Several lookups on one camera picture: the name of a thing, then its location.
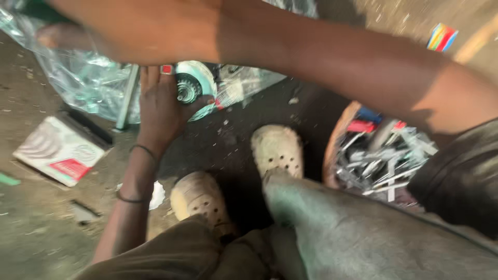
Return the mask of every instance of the floor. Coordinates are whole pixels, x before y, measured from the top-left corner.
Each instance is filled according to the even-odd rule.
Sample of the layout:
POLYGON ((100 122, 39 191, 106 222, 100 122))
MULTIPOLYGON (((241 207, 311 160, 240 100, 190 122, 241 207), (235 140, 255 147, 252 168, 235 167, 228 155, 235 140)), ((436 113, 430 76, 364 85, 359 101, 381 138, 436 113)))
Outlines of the floor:
MULTIPOLYGON (((498 12, 494 0, 317 0, 322 18, 371 30, 407 36, 425 44, 440 22, 460 31, 448 55, 456 55, 467 40, 498 12)), ((498 83, 498 42, 491 40, 468 65, 498 83)), ((137 127, 114 134, 115 147, 77 187, 63 191, 10 163, 12 152, 61 99, 48 84, 34 56, 0 33, 0 171, 22 181, 0 185, 0 271, 12 280, 64 279, 81 270, 107 220, 114 190, 126 167, 137 127), (75 221, 69 203, 77 199, 102 217, 88 225, 75 221)), ((305 174, 320 179, 323 151, 348 100, 317 85, 291 77, 253 96, 242 108, 232 106, 192 123, 166 153, 159 172, 168 191, 175 180, 194 170, 207 170, 228 198, 231 217, 241 230, 271 223, 252 161, 249 139, 258 127, 279 123, 293 127, 305 144, 305 174), (288 101, 298 97, 299 103, 288 101)), ((104 129, 113 123, 90 118, 104 129)), ((151 211, 149 237, 176 222, 166 200, 151 211)))

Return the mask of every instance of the trousers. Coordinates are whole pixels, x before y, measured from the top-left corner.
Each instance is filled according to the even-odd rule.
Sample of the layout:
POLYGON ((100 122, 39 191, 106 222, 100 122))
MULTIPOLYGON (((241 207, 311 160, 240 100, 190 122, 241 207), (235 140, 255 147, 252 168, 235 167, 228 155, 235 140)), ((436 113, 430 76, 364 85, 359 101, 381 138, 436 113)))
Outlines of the trousers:
POLYGON ((267 174, 262 191, 268 229, 223 246, 192 216, 77 279, 498 278, 496 249, 444 224, 281 172, 267 174))

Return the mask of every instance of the clear plastic bag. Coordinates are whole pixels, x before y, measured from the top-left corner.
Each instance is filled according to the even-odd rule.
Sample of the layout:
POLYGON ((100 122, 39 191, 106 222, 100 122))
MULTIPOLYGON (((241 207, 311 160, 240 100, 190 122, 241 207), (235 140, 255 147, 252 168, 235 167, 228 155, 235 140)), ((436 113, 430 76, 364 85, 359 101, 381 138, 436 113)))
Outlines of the clear plastic bag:
MULTIPOLYGON (((279 8, 317 18, 312 0, 265 0, 279 8)), ((54 50, 39 45, 34 35, 45 23, 39 19, 12 12, 19 1, 0 0, 0 29, 26 49, 33 51, 50 84, 62 99, 74 108, 116 121, 124 99, 131 65, 121 64, 95 51, 54 50)), ((284 75, 271 71, 238 67, 223 72, 217 83, 216 108, 228 107, 281 81, 284 75)), ((140 122, 138 98, 140 87, 128 108, 127 122, 140 122)))

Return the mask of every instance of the foot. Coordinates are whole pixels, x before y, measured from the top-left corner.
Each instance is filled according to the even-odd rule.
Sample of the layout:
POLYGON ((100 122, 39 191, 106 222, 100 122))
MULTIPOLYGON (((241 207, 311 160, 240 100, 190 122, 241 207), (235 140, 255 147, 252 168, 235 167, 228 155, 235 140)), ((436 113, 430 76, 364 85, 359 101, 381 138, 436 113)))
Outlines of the foot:
POLYGON ((171 190, 170 200, 179 221, 200 214, 218 237, 236 233, 220 188, 210 174, 197 171, 183 177, 171 190))
POLYGON ((291 128, 261 127, 252 134, 251 147, 262 178, 275 168, 285 170, 295 178, 303 177, 303 148, 299 136, 291 128))

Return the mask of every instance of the metal scrap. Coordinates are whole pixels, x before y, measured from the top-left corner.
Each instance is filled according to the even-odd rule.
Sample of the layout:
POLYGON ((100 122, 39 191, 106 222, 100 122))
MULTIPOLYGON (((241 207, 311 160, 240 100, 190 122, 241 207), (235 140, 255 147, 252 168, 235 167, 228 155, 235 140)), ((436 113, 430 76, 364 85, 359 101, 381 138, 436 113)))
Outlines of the metal scrap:
POLYGON ((398 203, 398 196, 407 192, 396 190, 405 188, 438 151, 435 143, 416 128, 388 118, 374 131, 349 131, 337 155, 336 171, 346 190, 359 189, 363 195, 404 207, 416 204, 411 197, 398 203))

